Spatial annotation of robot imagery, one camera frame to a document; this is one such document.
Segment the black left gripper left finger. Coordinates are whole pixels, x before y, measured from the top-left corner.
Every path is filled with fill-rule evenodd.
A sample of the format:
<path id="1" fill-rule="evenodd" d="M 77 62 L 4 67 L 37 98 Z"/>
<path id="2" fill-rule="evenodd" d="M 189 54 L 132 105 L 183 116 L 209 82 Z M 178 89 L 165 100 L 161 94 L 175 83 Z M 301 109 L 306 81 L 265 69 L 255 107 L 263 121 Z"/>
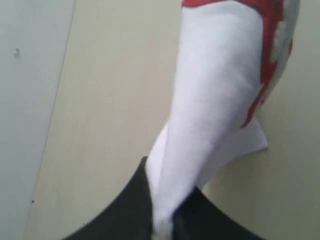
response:
<path id="1" fill-rule="evenodd" d="M 67 240 L 150 240 L 152 205 L 143 157 L 120 194 Z"/>

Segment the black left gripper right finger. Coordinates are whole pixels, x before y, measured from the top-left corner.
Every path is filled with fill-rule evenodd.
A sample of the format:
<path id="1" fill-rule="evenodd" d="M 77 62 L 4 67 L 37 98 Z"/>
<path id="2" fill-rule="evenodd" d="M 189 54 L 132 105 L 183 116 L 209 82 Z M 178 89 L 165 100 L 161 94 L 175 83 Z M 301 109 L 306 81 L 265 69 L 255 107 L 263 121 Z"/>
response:
<path id="1" fill-rule="evenodd" d="M 196 187 L 173 215 L 174 240 L 262 240 L 218 209 Z"/>

